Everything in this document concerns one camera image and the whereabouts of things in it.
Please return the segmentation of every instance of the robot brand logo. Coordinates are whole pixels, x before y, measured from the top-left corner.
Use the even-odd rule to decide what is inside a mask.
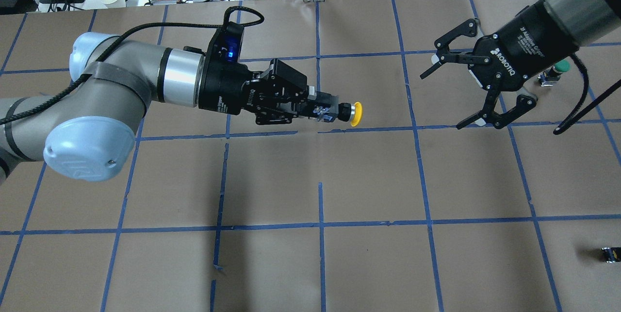
[[[507,69],[507,72],[509,73],[510,76],[514,76],[515,75],[515,70],[513,69],[511,64],[509,62],[507,62],[505,56],[503,56],[503,53],[501,52],[501,49],[499,49],[499,48],[493,49],[492,51],[490,51],[490,53],[492,55],[495,55],[498,58],[498,60],[501,62],[501,64],[503,64],[504,68]]]

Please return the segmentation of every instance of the blue grid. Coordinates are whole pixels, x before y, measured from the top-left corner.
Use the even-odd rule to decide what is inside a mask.
[[[513,127],[519,126],[555,126],[559,124],[559,122],[518,122],[510,124],[507,127],[512,146],[514,148],[516,162],[519,167],[519,171],[521,174],[523,186],[526,193],[526,201],[528,201],[531,216],[530,217],[498,217],[498,218],[472,218],[472,219],[432,219],[432,215],[430,213],[428,197],[426,194],[426,184],[425,184],[425,175],[424,175],[424,165],[421,157],[421,148],[419,144],[419,135],[418,131],[424,129],[449,129],[454,128],[455,126],[418,126],[416,124],[415,115],[412,108],[412,95],[410,92],[409,85],[409,76],[408,76],[408,65],[406,64],[406,55],[412,54],[421,54],[421,53],[435,53],[434,49],[426,49],[426,50],[418,50],[418,51],[405,51],[402,34],[401,34],[401,26],[399,24],[399,14],[397,11],[397,4],[395,0],[391,0],[392,9],[394,11],[395,24],[397,28],[397,33],[399,37],[399,48],[400,51],[393,52],[382,52],[382,53],[351,53],[351,54],[333,54],[333,55],[321,55],[320,54],[320,36],[319,36],[319,18],[320,18],[320,5],[319,3],[315,3],[315,26],[316,26],[316,42],[317,49],[315,56],[293,56],[281,58],[282,60],[306,60],[309,58],[315,58],[317,60],[317,88],[320,88],[320,60],[322,58],[346,58],[346,57],[364,57],[364,56],[391,56],[391,55],[400,55],[402,59],[403,71],[404,71],[404,84],[406,86],[406,93],[408,96],[408,104],[410,110],[410,118],[412,120],[412,126],[405,127],[388,127],[388,128],[354,128],[354,129],[333,129],[332,131],[325,131],[320,133],[349,133],[349,132],[370,132],[370,131],[412,131],[413,132],[413,140],[415,143],[416,157],[419,166],[419,172],[421,177],[421,187],[423,193],[423,202],[425,206],[425,220],[401,220],[401,221],[345,221],[345,222],[325,222],[324,221],[324,202],[323,202],[323,184],[319,183],[318,191],[319,191],[319,221],[316,223],[290,223],[290,224],[267,224],[267,225],[250,225],[250,226],[222,226],[222,213],[224,210],[224,195],[225,195],[225,186],[226,186],[226,172],[227,172],[227,160],[229,155],[229,143],[227,142],[225,145],[224,157],[223,157],[223,166],[222,166],[222,180],[220,184],[220,200],[219,200],[219,209],[218,209],[218,217],[216,226],[189,226],[189,227],[178,227],[178,228],[123,228],[123,220],[124,215],[127,208],[127,195],[131,189],[131,180],[133,177],[133,172],[135,168],[135,163],[138,157],[138,151],[140,147],[141,141],[153,141],[153,140],[175,140],[175,139],[211,139],[211,138],[224,138],[226,140],[236,139],[242,137],[256,137],[256,136],[271,136],[271,135],[293,135],[296,134],[297,131],[274,131],[274,132],[259,132],[259,133],[230,133],[230,116],[227,116],[227,125],[226,125],[226,133],[225,134],[215,134],[215,135],[178,135],[178,136],[156,136],[156,137],[142,137],[142,126],[144,122],[141,122],[140,127],[138,129],[136,146],[133,153],[133,159],[131,162],[131,170],[129,173],[129,177],[127,180],[126,193],[124,194],[122,208],[120,211],[120,215],[118,218],[117,228],[110,229],[77,229],[77,230],[27,230],[27,225],[29,219],[31,217],[33,206],[37,198],[37,193],[40,188],[40,184],[44,177],[44,173],[46,170],[46,165],[42,166],[40,174],[38,175],[37,183],[35,190],[33,192],[33,197],[29,204],[29,208],[24,219],[24,224],[22,225],[21,230],[16,231],[0,231],[0,235],[17,235],[18,240],[16,244],[16,248],[14,250],[13,257],[11,259],[11,263],[9,265],[9,269],[7,271],[6,277],[4,279],[4,283],[2,285],[2,291],[0,292],[0,305],[4,299],[4,295],[6,293],[7,286],[9,284],[9,280],[11,278],[11,272],[13,271],[15,262],[18,257],[18,252],[24,239],[25,235],[54,235],[54,234],[102,234],[102,233],[115,233],[115,240],[113,251],[111,254],[111,260],[109,264],[109,269],[106,276],[106,285],[104,288],[104,294],[102,297],[101,303],[101,311],[106,309],[107,295],[109,292],[109,286],[111,283],[111,278],[114,269],[114,262],[116,252],[118,250],[118,241],[120,239],[120,235],[122,233],[154,233],[154,232],[205,232],[205,231],[214,231],[215,232],[215,243],[214,243],[214,252],[213,252],[213,265],[215,268],[220,269],[218,266],[219,263],[219,248],[220,248],[220,235],[221,232],[226,230],[283,230],[283,229],[294,229],[294,228],[319,228],[320,231],[320,288],[321,288],[321,308],[322,311],[326,311],[326,257],[325,257],[325,244],[324,244],[324,228],[326,227],[359,227],[359,226],[427,226],[428,228],[428,239],[430,244],[430,254],[432,259],[433,266],[433,274],[435,279],[435,287],[437,292],[437,300],[439,310],[443,312],[443,301],[441,295],[441,281],[439,277],[438,263],[435,254],[435,244],[433,240],[433,225],[437,224],[483,224],[483,223],[524,223],[524,222],[532,222],[535,226],[535,231],[537,233],[537,239],[539,241],[539,247],[541,249],[541,254],[543,257],[544,265],[546,268],[546,273],[548,275],[548,279],[550,281],[550,287],[553,293],[553,297],[556,304],[556,309],[561,312],[562,307],[559,301],[559,297],[557,295],[556,286],[553,279],[552,270],[550,268],[550,264],[548,262],[548,257],[545,250],[545,244],[543,243],[543,237],[541,236],[541,231],[539,229],[539,222],[543,221],[583,221],[583,220],[603,220],[603,219],[621,219],[621,214],[592,214],[592,215],[557,215],[557,216],[538,216],[534,206],[531,204],[530,190],[528,189],[528,181],[526,180],[526,175],[524,172],[524,168],[521,162],[521,157],[519,153],[519,149],[517,143],[515,142],[515,136],[513,133]],[[477,11],[475,8],[474,0],[470,0],[470,4],[473,9],[474,16],[477,16]],[[91,31],[93,24],[95,22],[96,12],[93,12],[93,17],[91,18],[91,22],[88,30]],[[168,14],[168,6],[164,8],[164,16],[163,21],[165,22],[166,16]],[[33,70],[16,70],[16,71],[6,71],[6,65],[9,61],[11,53],[13,52],[13,48],[18,40],[19,34],[22,31],[24,23],[27,19],[27,15],[24,15],[20,27],[17,30],[17,34],[15,35],[13,42],[11,44],[11,48],[0,68],[0,75],[2,74],[17,74],[17,73],[46,73],[46,72],[55,72],[55,71],[68,71],[68,68],[50,68],[50,69],[33,69]],[[240,20],[240,12],[237,15],[237,22]],[[161,43],[163,35],[163,28],[160,29],[160,34],[158,36],[158,45]],[[621,42],[614,43],[599,43],[592,44],[590,46],[599,47],[599,46],[619,46]],[[244,59],[240,60],[240,62],[257,62],[257,61],[266,61],[271,58],[253,58],[253,59]],[[594,94],[590,91],[590,96],[594,99]],[[506,107],[504,105],[503,98],[501,97],[501,106],[504,111],[506,111]],[[617,148],[616,142],[612,133],[610,132],[609,124],[618,124],[621,122],[621,119],[606,119],[603,115],[602,110],[597,107],[597,112],[600,119],[597,120],[584,120],[578,122],[578,124],[603,124],[607,136],[610,140],[612,148],[615,152],[615,156],[621,164],[621,155],[619,153],[619,149]],[[490,125],[479,127],[470,125],[467,128],[490,128]],[[216,291],[217,281],[213,279],[211,282],[211,296],[210,296],[210,310],[213,311],[215,306],[215,291]]]

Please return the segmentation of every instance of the yellow bottle cap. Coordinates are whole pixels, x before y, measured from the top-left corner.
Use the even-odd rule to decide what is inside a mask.
[[[362,104],[360,102],[356,102],[353,106],[356,108],[356,111],[353,115],[353,119],[351,120],[351,126],[354,127],[360,124],[360,120],[362,120]]]

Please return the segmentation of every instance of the light blue cap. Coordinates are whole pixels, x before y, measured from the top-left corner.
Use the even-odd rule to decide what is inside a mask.
[[[43,156],[56,172],[86,181],[105,181],[123,168],[135,143],[133,131],[116,119],[79,117],[55,127]]]
[[[69,55],[69,74],[71,75],[72,82],[78,80],[82,72],[84,72],[86,62],[88,58],[91,57],[93,51],[95,51],[101,43],[113,36],[118,35],[86,32],[78,36],[73,43],[73,52]]]

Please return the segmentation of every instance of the green bottle cap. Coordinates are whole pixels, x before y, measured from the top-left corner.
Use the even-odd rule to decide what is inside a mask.
[[[554,65],[554,69],[559,73],[566,73],[570,71],[570,63],[567,60],[560,60]]]

